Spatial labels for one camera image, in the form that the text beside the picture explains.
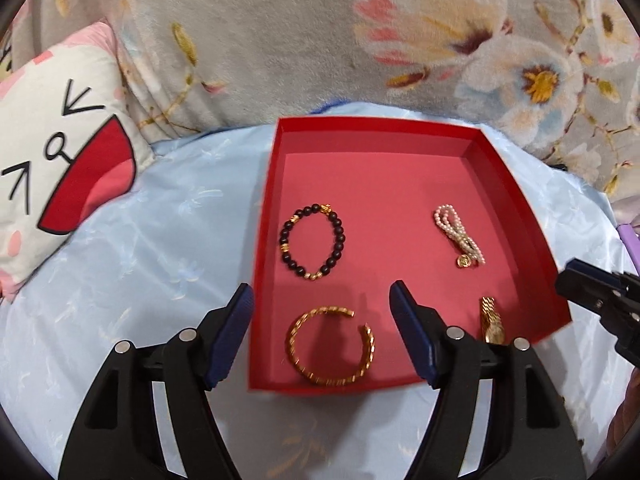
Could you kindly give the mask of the grey floral fleece blanket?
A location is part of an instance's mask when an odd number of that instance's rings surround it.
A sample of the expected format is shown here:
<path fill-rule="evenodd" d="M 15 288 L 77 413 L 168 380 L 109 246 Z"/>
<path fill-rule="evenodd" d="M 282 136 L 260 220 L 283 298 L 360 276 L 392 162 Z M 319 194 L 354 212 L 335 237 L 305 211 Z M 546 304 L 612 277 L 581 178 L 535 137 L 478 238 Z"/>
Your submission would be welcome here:
<path fill-rule="evenodd" d="M 617 0 L 25 0 L 17 70 L 104 20 L 150 141 L 341 101 L 481 122 L 639 210 L 639 36 Z"/>

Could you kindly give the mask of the gold cuff bangle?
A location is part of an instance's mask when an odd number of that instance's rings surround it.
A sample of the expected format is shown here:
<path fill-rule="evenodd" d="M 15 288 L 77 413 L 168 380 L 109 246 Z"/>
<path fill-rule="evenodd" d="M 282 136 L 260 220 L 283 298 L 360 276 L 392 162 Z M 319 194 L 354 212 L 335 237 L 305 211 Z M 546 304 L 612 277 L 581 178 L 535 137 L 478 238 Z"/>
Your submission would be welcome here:
<path fill-rule="evenodd" d="M 343 320 L 352 320 L 355 315 L 345 307 L 322 306 L 304 312 L 291 324 L 285 351 L 294 370 L 311 385 L 344 388 L 367 376 L 376 350 L 368 324 L 358 326 L 361 350 L 357 363 L 349 363 L 343 356 L 348 347 L 341 331 Z"/>

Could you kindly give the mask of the gold wristwatch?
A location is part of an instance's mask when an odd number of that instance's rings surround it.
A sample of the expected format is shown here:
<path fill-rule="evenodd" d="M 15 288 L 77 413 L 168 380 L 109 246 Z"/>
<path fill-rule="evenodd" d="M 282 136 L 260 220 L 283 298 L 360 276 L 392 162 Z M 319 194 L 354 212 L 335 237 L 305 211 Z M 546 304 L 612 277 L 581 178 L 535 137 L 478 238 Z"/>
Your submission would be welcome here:
<path fill-rule="evenodd" d="M 506 342 L 506 331 L 494 297 L 480 298 L 480 325 L 488 344 L 504 344 Z"/>

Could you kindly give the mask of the white cat face pillow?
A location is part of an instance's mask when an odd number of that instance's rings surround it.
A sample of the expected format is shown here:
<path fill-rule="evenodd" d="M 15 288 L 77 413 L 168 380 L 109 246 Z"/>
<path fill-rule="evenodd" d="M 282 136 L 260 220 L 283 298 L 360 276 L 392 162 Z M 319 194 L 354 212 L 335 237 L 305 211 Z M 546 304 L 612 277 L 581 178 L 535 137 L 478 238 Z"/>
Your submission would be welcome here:
<path fill-rule="evenodd" d="M 107 24 L 75 32 L 2 81 L 2 298 L 13 299 L 153 160 L 128 113 Z"/>

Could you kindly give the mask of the red cardboard tray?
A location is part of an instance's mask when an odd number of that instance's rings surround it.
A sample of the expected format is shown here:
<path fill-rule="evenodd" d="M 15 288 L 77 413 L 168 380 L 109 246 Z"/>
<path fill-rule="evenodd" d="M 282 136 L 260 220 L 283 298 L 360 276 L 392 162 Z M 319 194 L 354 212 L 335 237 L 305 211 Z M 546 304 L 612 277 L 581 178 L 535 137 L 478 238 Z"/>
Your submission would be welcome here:
<path fill-rule="evenodd" d="M 285 338 L 316 307 L 343 320 L 356 364 L 358 326 L 376 350 L 354 391 L 418 379 L 398 333 L 390 285 L 450 325 L 480 333 L 480 298 L 494 297 L 509 338 L 541 341 L 570 322 L 558 269 L 521 188 L 483 131 L 382 117 L 283 118 L 277 125 L 256 249 L 248 384 L 313 394 Z"/>

